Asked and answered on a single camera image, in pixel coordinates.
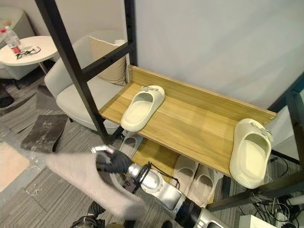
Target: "power strip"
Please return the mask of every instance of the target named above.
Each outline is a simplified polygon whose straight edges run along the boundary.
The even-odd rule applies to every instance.
[[[283,213],[277,212],[276,219],[280,220],[280,221],[286,221],[287,217]],[[281,228],[283,225],[285,225],[287,223],[287,222],[280,222],[280,221],[275,221],[275,226],[278,228]]]

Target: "white table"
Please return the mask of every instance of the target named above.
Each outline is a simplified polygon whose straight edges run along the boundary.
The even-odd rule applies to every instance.
[[[38,46],[41,48],[41,51],[36,54],[23,56],[22,58],[17,59],[16,54],[14,54],[13,51],[6,45],[0,50],[0,62],[8,66],[24,66],[38,63],[43,72],[46,74],[47,69],[42,62],[52,58],[57,53],[57,48],[52,37],[35,36],[27,37],[21,39],[20,41],[24,47]]]

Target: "shelf board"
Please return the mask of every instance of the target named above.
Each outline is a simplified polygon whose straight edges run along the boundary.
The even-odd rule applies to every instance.
[[[229,161],[236,123],[244,118],[269,123],[270,117],[276,116],[268,110],[135,66],[130,69],[132,81],[99,110],[102,117],[120,124],[141,86],[159,85],[166,92],[165,100],[139,134],[227,176],[231,176]]]
[[[167,147],[161,146],[151,140],[143,139],[132,160],[141,166],[151,162],[157,166],[157,168],[172,176],[178,157],[178,153],[168,149]],[[168,183],[171,182],[170,178],[165,176],[162,177]],[[213,202],[213,198],[214,193],[212,194],[209,203]]]

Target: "slipper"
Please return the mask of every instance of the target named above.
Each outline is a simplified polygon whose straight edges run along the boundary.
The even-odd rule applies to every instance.
[[[222,177],[223,174],[204,165],[199,165],[187,197],[201,208],[206,207],[219,179]]]
[[[179,190],[185,195],[187,195],[189,192],[190,185],[194,179],[194,175],[198,166],[199,164],[196,161],[186,158],[182,155],[177,159],[173,177],[179,180]],[[171,184],[176,186],[176,181],[172,180]]]
[[[160,86],[143,86],[124,112],[121,119],[122,128],[130,132],[141,130],[164,99],[165,91]]]
[[[259,122],[243,119],[237,123],[229,169],[239,184],[254,189],[263,183],[271,141],[271,133]]]
[[[132,159],[138,147],[142,143],[142,140],[142,136],[133,132],[128,132],[119,150]]]

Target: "black metal frame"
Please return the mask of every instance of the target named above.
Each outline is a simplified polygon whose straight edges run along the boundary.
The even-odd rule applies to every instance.
[[[287,159],[304,167],[304,104],[300,96],[300,92],[304,89],[304,73],[269,107],[270,111],[279,112],[287,105],[291,122],[294,129],[296,146],[299,154],[299,161],[284,155],[280,152],[272,150],[273,155]],[[230,187],[230,181],[225,179],[223,182],[223,199],[207,205],[210,211],[222,210],[235,206],[241,206],[248,203],[257,203],[265,200],[273,200],[280,197],[304,189],[304,169],[291,175],[283,176],[271,183],[262,185],[256,189],[247,190],[240,194],[229,196],[229,189],[225,189],[225,185]]]
[[[84,69],[81,69],[79,65],[55,0],[35,1],[58,49],[62,61],[70,74],[85,108],[93,120],[98,134],[105,144],[110,144],[116,136],[123,131],[123,129],[122,127],[119,127],[112,135],[107,133],[104,125],[105,119],[99,114],[87,82],[128,53],[130,63],[137,66],[134,0],[124,0],[128,42],[109,54],[101,57]]]
[[[60,56],[78,90],[82,101],[89,112],[98,133],[104,143],[110,144],[118,133],[122,131],[119,128],[113,135],[109,136],[106,132],[103,121],[105,120],[98,112],[87,81],[95,75],[105,70],[115,61],[129,53],[130,63],[137,65],[136,52],[136,34],[135,34],[135,7],[134,0],[124,0],[126,26],[128,42],[106,56],[93,62],[84,69],[80,68],[72,44],[68,38],[66,29],[62,22],[61,16],[55,4],[55,0],[35,0],[41,15],[47,25],[47,28],[56,44]],[[293,124],[294,135],[298,148],[299,163],[304,166],[304,105],[299,95],[304,88],[304,73],[269,107],[269,110],[279,112],[284,106],[288,106],[290,117]],[[272,154],[280,156],[297,163],[293,158],[283,155],[279,152],[272,151]],[[214,202],[207,206],[210,211],[221,210],[225,208],[240,206],[248,203],[261,202],[274,197],[286,195],[291,191],[304,189],[304,170],[297,173],[281,177],[271,183],[265,184],[253,190],[247,190],[243,193],[229,197],[230,180],[225,178],[223,182],[224,193],[220,201]]]

